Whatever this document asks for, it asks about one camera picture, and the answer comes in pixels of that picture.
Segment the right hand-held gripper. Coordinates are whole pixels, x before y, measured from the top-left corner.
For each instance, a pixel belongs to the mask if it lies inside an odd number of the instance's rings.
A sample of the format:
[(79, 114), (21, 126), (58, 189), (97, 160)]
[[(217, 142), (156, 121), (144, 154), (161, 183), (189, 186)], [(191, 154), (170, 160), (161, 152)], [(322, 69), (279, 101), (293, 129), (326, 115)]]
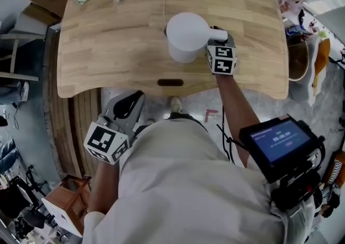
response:
[(209, 40), (206, 59), (212, 74), (233, 75), (237, 62), (237, 51), (233, 37), (228, 33), (227, 40)]

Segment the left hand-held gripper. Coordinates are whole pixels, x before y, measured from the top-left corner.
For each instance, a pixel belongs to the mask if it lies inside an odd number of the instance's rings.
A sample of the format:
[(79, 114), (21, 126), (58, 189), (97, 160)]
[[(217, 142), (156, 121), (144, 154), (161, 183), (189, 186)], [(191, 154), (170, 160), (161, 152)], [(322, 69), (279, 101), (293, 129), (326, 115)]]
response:
[(86, 150), (99, 160), (116, 164), (136, 140), (133, 129), (144, 101), (145, 94), (140, 90), (129, 90), (110, 99), (103, 114), (89, 127), (84, 140)]

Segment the white electric kettle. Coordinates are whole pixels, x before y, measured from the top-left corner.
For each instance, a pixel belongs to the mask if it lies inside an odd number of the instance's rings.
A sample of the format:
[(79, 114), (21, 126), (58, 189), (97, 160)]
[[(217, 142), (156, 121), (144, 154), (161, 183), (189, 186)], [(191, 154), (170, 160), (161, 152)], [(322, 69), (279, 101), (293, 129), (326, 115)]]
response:
[(182, 64), (193, 62), (209, 40), (228, 39), (225, 30), (211, 28), (204, 18), (191, 12), (174, 15), (167, 23), (166, 35), (170, 56)]

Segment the person's left forearm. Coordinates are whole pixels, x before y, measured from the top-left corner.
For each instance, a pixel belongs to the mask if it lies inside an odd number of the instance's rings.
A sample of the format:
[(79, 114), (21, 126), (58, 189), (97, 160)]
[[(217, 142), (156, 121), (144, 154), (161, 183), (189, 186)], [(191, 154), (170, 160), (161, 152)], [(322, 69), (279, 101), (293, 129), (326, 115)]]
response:
[(98, 163), (92, 181), (91, 194), (88, 202), (88, 213), (108, 213), (118, 199), (119, 172), (119, 163), (114, 165), (104, 161)]

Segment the person's right forearm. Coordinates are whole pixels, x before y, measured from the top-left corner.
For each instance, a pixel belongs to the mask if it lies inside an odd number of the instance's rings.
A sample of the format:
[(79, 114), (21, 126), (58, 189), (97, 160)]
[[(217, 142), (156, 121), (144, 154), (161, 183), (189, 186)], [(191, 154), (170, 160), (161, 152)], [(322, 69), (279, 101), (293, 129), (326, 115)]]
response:
[(239, 144), (240, 130), (259, 119), (232, 76), (217, 74), (216, 80), (232, 139)]

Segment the person's light shoe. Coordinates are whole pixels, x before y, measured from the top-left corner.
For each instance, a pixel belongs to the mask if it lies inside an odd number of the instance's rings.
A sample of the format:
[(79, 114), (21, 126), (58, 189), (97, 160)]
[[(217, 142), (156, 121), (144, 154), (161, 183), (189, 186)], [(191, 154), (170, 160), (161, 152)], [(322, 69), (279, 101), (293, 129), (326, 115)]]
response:
[(178, 98), (178, 97), (172, 97), (171, 98), (171, 100), (170, 100), (170, 111), (172, 113), (178, 113), (178, 114), (183, 113), (183, 106), (182, 106), (180, 98)]

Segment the stack of wooden slats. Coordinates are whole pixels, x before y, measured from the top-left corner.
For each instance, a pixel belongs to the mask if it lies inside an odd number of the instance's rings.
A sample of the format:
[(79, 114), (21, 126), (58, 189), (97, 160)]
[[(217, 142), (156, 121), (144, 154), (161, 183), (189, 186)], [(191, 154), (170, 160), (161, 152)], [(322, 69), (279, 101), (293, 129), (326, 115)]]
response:
[(101, 113), (101, 89), (92, 89), (72, 98), (57, 93), (59, 32), (49, 30), (43, 63), (43, 107), (52, 156), (60, 177), (94, 176), (98, 161), (84, 148), (91, 122)]

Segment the wooden table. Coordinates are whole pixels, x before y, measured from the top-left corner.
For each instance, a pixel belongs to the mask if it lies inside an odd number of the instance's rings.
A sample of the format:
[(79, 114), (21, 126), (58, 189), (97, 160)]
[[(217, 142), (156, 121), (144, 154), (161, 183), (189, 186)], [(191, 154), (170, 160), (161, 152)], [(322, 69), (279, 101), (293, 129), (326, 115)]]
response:
[(234, 78), (274, 99), (288, 94), (288, 49), (277, 0), (68, 0), (61, 22), (57, 91), (99, 87), (188, 96), (216, 88), (205, 55), (189, 64), (168, 53), (165, 23), (193, 12), (234, 38)]

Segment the person's dark trousers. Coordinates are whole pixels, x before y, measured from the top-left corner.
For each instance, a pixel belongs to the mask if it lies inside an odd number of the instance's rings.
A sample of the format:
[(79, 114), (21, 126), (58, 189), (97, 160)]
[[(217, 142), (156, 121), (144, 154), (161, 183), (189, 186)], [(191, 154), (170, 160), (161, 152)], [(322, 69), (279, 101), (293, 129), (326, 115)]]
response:
[(167, 120), (177, 120), (177, 119), (185, 119), (185, 120), (194, 121), (207, 131), (207, 129), (200, 123), (200, 121), (196, 120), (191, 115), (186, 114), (186, 113), (171, 112), (170, 116), (167, 118)]

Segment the person's white shirt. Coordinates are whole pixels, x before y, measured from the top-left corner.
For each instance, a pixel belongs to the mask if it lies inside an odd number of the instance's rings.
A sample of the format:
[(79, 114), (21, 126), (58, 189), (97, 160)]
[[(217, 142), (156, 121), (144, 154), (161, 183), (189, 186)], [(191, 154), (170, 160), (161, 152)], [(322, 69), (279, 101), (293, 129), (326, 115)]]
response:
[(236, 166), (197, 122), (145, 128), (123, 161), (118, 198), (84, 219), (82, 244), (303, 244), (312, 198), (282, 212), (254, 160)]

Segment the small wooden crate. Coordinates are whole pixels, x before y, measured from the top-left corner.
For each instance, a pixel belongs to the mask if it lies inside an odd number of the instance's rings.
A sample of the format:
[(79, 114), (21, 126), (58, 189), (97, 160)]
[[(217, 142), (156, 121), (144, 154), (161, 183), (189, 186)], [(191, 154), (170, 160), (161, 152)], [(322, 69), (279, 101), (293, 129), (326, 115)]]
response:
[(42, 202), (57, 225), (68, 232), (82, 237), (84, 217), (87, 214), (90, 197), (91, 177), (78, 178), (67, 175)]

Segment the black chest-mounted screen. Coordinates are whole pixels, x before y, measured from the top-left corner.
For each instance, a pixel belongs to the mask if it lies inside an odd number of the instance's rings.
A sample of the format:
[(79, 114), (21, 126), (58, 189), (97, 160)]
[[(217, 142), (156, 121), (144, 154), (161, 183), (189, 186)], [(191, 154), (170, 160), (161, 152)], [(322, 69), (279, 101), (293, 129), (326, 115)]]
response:
[(290, 115), (242, 128), (239, 139), (269, 183), (306, 172), (317, 151), (325, 157), (324, 137)]

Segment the orange cushion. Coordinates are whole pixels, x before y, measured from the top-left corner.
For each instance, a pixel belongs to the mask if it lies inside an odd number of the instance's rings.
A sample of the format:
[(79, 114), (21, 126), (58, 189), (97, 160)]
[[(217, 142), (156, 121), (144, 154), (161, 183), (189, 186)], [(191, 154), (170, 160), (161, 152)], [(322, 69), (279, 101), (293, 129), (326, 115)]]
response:
[(314, 77), (312, 87), (315, 92), (318, 86), (319, 74), (329, 62), (329, 54), (330, 54), (330, 40), (327, 38), (327, 39), (324, 39), (321, 43), (319, 43), (318, 54), (317, 54), (316, 61), (314, 64), (315, 77)]

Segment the black screen mount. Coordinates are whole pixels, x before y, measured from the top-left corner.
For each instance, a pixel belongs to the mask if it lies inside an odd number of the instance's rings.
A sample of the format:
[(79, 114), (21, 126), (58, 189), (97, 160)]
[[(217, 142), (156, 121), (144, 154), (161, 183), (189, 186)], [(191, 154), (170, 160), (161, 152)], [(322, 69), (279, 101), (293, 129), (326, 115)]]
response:
[(272, 200), (279, 210), (290, 210), (315, 192), (321, 181), (318, 170), (326, 155), (325, 140), (324, 136), (319, 136), (316, 139), (316, 150), (297, 168), (282, 177), (279, 187), (272, 191)]

